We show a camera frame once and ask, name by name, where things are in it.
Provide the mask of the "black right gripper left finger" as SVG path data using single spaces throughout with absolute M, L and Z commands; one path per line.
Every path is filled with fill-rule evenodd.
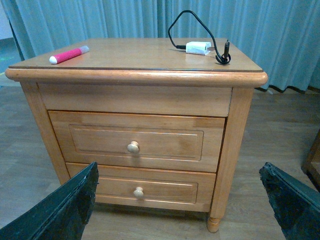
M 98 185 L 91 163 L 26 213 L 0 230 L 2 240 L 80 240 L 91 217 Z

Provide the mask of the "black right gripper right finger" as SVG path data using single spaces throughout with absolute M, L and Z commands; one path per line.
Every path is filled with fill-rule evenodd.
M 320 193 L 270 162 L 259 170 L 274 217 L 287 240 L 320 238 Z

